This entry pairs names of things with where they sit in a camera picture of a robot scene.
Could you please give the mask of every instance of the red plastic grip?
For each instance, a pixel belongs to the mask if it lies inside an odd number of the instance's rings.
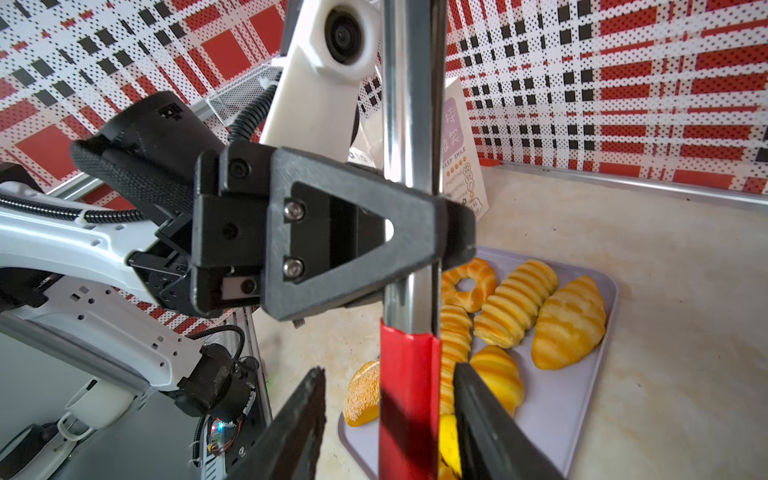
[[[381,325],[379,478],[437,478],[440,340]]]

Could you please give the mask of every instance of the black square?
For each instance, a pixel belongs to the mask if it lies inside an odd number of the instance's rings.
[[[576,3],[576,8],[578,9],[578,16],[580,17],[589,15],[592,13],[590,0],[580,0],[579,2]]]
[[[133,60],[131,60],[131,57],[125,53],[125,50],[120,50],[118,53],[114,54],[114,57],[124,66],[127,67],[128,65],[134,63]]]
[[[13,72],[13,76],[25,87],[35,83],[35,77],[31,76],[24,68],[19,68],[17,71]]]
[[[54,96],[48,93],[48,90],[40,90],[35,94],[35,97],[37,97],[39,101],[43,102],[43,105],[46,107],[50,107],[57,102]]]
[[[59,48],[58,49],[58,54],[61,55],[62,57],[64,57],[64,60],[66,60],[67,63],[74,64],[74,60],[72,60],[72,57],[70,57],[69,54],[66,51],[64,51],[64,50]]]
[[[147,10],[146,8],[139,12],[139,16],[141,17],[142,20],[144,20],[144,23],[146,23],[147,25],[152,25],[157,21],[154,19],[150,11]]]
[[[101,40],[101,43],[103,43],[106,46],[110,46],[113,43],[115,43],[115,39],[112,37],[112,35],[107,31],[106,28],[103,28],[96,32],[96,36],[99,40]]]
[[[83,80],[85,80],[88,84],[94,84],[94,81],[91,80],[91,77],[89,77],[88,74],[86,74],[84,71],[80,70],[80,76],[83,77]]]
[[[154,33],[154,36],[157,37],[157,40],[160,41],[160,45],[163,45],[163,46],[170,45],[170,38],[168,37],[168,34],[165,33],[164,31],[162,30],[156,31]]]
[[[125,28],[125,31],[127,31],[131,35],[135,35],[133,28],[131,28],[128,22],[126,22],[125,20],[120,20],[120,23],[123,25],[123,28]]]
[[[81,38],[80,40],[78,40],[78,43],[89,55],[92,55],[97,51],[99,51],[99,47],[96,46],[96,42],[91,40],[89,37]]]
[[[578,39],[586,40],[587,38],[592,38],[591,23],[587,23],[586,25],[579,25],[579,28],[578,28]]]
[[[170,10],[168,10],[168,7],[163,2],[154,4],[154,9],[157,10],[161,17],[170,17]]]
[[[67,85],[67,82],[65,81],[57,81],[53,84],[53,88],[55,88],[64,98],[74,95],[74,90],[72,90],[72,87]]]
[[[568,10],[568,6],[558,8],[558,20],[560,23],[567,22],[571,19],[571,11]]]
[[[174,23],[170,26],[170,31],[174,35],[176,35],[176,38],[181,38],[185,36],[187,33],[184,31],[184,29],[179,25],[179,22]]]
[[[48,64],[42,58],[32,62],[32,67],[37,70],[43,77],[48,77],[53,73],[53,68],[48,67]]]
[[[98,66],[101,67],[101,70],[104,70],[104,73],[107,75],[111,75],[116,71],[118,71],[116,67],[112,64],[112,62],[109,61],[108,58],[105,58],[104,60],[99,61]]]
[[[13,6],[15,6],[16,9],[19,10],[21,12],[21,14],[25,16],[25,18],[32,17],[32,15],[30,15],[29,12],[27,12],[27,9],[24,8],[24,6],[22,4],[20,4],[19,2],[13,2]]]

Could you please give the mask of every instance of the cable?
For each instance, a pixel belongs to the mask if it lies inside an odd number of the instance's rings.
[[[235,121],[230,125],[230,134],[227,135],[227,140],[230,143],[236,140],[250,141],[253,132],[270,113],[270,106],[275,98],[276,90],[277,84],[270,85],[264,93],[256,97],[237,114]]]
[[[194,466],[199,467],[200,463],[200,434],[203,433],[203,427],[208,420],[208,415],[203,415],[200,420],[197,421],[197,427],[194,430],[194,438],[192,440],[192,463]]]
[[[77,220],[83,213],[83,210],[79,208],[43,204],[42,202],[6,194],[0,194],[0,207],[38,215],[39,217],[71,222]],[[86,210],[84,218],[89,223],[127,223],[147,219],[139,210]]]
[[[243,331],[243,329],[241,329],[237,325],[215,326],[213,328],[209,328],[208,330],[203,330],[202,332],[192,333],[191,335],[187,336],[187,338],[192,340],[197,340],[197,339],[203,338],[204,336],[209,336],[209,335],[213,335],[214,333],[226,332],[226,331],[237,333],[237,336],[240,339],[237,345],[237,351],[232,356],[232,358],[237,360],[240,358],[240,354],[243,352],[243,347],[245,347],[245,332]]]

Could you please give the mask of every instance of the purple tray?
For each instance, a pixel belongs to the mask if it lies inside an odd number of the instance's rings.
[[[487,247],[478,247],[477,256],[487,260],[494,267],[499,282],[517,265],[530,258]],[[618,286],[612,278],[597,270],[544,261],[557,273],[560,287],[580,276],[590,276],[605,299],[605,313],[608,318],[603,342],[579,363],[561,370],[540,370],[533,364],[531,344],[535,327],[528,331],[520,345],[507,350],[520,368],[520,377],[525,387],[525,401],[515,413],[515,421],[567,477],[581,434],[581,426],[589,409],[592,390],[600,372],[603,352],[611,339]],[[484,346],[483,340],[474,337],[472,353],[478,352]],[[344,422],[343,415],[339,415],[338,430],[339,440],[360,468],[370,478],[378,478],[379,420],[360,427],[350,427]]]

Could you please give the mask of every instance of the purple label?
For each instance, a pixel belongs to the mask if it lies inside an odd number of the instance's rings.
[[[442,109],[442,159],[446,160],[464,145],[462,124],[458,119],[456,100],[451,97]]]

